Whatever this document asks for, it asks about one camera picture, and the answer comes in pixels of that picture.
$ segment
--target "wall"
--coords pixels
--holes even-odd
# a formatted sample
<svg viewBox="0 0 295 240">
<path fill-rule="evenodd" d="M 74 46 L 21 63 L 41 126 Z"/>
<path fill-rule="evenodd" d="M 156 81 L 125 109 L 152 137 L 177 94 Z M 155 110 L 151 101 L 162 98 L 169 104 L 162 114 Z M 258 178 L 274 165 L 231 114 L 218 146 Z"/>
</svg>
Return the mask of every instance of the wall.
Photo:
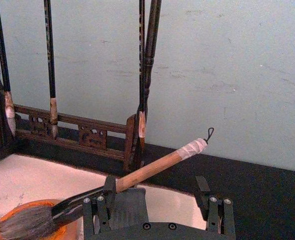
<svg viewBox="0 0 295 240">
<path fill-rule="evenodd" d="M 48 109 L 43 1 L 0 8 L 13 99 Z M 125 124 L 138 2 L 53 0 L 52 16 L 59 112 Z M 178 148 L 209 127 L 206 154 L 295 170 L 295 0 L 163 0 L 146 141 Z"/>
</svg>

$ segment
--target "metal screw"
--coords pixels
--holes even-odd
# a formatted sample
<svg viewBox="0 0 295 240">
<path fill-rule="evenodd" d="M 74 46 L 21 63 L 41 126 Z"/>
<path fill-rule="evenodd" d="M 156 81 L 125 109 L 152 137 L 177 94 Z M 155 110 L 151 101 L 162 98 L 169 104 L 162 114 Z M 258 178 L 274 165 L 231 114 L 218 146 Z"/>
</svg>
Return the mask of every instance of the metal screw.
<svg viewBox="0 0 295 240">
<path fill-rule="evenodd" d="M 144 230 L 149 230 L 151 228 L 151 224 L 149 224 L 149 223 L 144 223 L 143 224 L 143 229 Z"/>
<path fill-rule="evenodd" d="M 217 201 L 217 198 L 215 196 L 211 196 L 209 199 L 211 202 L 214 202 L 214 203 Z"/>
<path fill-rule="evenodd" d="M 225 202 L 226 204 L 231 204 L 231 203 L 232 203 L 232 201 L 231 201 L 230 199 L 228 199 L 228 198 L 224 199 L 224 202 Z"/>
<path fill-rule="evenodd" d="M 170 223 L 168 225 L 168 228 L 171 229 L 171 230 L 175 230 L 175 229 L 177 229 L 177 225 L 175 223 Z"/>
</svg>

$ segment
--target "black table surface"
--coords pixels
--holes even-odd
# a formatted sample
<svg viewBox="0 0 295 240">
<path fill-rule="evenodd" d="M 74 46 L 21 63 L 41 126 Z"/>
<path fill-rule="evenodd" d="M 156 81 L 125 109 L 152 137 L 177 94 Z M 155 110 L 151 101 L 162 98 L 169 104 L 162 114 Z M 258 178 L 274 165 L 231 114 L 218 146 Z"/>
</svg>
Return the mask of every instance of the black table surface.
<svg viewBox="0 0 295 240">
<path fill-rule="evenodd" d="M 173 151 L 146 144 L 143 159 L 148 164 Z M 30 141 L 18 152 L 116 176 L 126 174 L 120 161 L 46 143 Z M 204 176 L 211 191 L 233 200 L 237 239 L 295 239 L 295 171 L 199 154 L 147 182 L 194 193 L 195 176 Z"/>
</svg>

